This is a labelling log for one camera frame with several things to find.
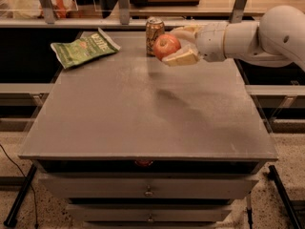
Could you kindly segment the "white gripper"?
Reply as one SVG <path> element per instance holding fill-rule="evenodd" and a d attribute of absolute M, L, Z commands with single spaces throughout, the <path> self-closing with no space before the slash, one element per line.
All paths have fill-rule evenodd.
<path fill-rule="evenodd" d="M 224 61 L 226 59 L 224 38 L 227 26 L 227 22 L 213 22 L 204 27 L 190 25 L 172 29 L 170 34 L 179 40 L 195 43 L 196 47 L 187 45 L 165 56 L 162 62 L 170 67 L 194 65 L 200 60 L 200 54 L 207 62 Z"/>

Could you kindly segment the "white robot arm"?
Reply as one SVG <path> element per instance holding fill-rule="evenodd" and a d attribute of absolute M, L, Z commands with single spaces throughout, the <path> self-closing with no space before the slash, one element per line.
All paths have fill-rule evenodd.
<path fill-rule="evenodd" d="M 179 27 L 171 34 L 187 44 L 161 59 L 168 66 L 233 58 L 270 68 L 295 63 L 305 71 L 305 13 L 294 7 L 274 7 L 259 21 L 212 22 Z"/>

